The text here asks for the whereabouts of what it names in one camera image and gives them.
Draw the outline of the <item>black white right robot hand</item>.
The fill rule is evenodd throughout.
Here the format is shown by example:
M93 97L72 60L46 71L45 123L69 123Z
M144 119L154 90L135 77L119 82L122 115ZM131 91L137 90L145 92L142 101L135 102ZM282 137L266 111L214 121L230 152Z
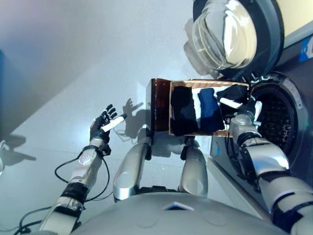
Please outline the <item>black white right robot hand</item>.
M250 116L252 121L257 121L263 106L261 101L257 101L252 96L247 99L246 104L238 103L224 97L220 99L220 103L236 110L232 116L245 114Z

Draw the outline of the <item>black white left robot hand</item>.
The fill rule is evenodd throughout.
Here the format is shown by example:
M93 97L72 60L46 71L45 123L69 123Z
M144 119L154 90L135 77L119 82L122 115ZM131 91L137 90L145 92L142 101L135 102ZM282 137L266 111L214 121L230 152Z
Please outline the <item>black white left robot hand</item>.
M126 118L127 114L118 115L113 105L108 105L100 116L93 120L90 126L90 141L100 140L102 144L109 143L110 131L121 124Z

